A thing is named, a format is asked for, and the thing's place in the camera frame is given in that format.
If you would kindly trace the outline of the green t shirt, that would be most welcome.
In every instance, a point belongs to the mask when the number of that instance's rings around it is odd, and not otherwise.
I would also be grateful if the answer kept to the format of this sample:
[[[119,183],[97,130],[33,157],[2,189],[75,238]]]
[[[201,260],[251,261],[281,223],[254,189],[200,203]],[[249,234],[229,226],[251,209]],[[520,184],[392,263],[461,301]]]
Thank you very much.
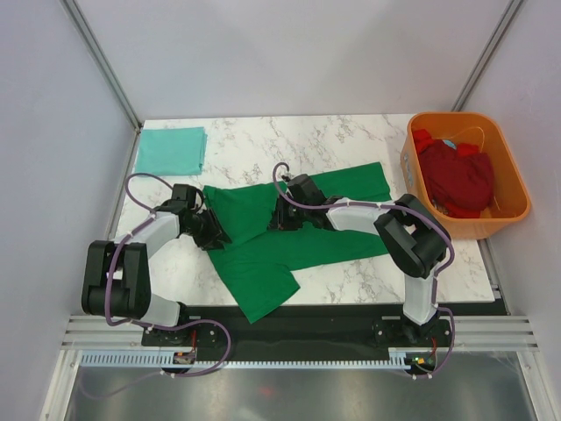
[[[296,231],[269,229],[278,199],[272,183],[236,189],[207,185],[202,192],[231,239],[209,251],[209,258],[250,323],[299,290],[294,271],[387,252],[379,237],[362,232],[331,232],[311,223]]]

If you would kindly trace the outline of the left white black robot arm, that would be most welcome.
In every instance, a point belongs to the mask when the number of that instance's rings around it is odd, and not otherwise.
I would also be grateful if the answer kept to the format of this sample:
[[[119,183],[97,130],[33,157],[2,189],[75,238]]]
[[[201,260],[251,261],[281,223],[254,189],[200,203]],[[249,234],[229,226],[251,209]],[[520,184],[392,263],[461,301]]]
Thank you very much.
[[[154,326],[172,344],[185,344],[193,325],[181,316],[180,302],[152,292],[149,269],[150,259],[183,235],[203,251],[221,250],[231,243],[216,213],[204,204],[202,191],[175,184],[170,198],[131,232],[89,245],[82,310],[106,318],[108,325],[135,322]]]

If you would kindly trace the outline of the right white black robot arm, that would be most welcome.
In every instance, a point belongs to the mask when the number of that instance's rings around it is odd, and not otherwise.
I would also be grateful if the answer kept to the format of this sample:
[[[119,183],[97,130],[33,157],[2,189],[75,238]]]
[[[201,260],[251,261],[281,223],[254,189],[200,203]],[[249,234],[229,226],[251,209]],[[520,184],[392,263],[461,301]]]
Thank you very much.
[[[331,232],[360,232],[378,237],[393,263],[404,274],[405,301],[401,334],[421,345],[438,320],[437,278],[455,257],[450,234],[416,198],[368,202],[344,196],[327,197],[309,175],[285,176],[282,188],[273,176],[278,199],[272,224],[278,230],[298,230],[305,223]]]

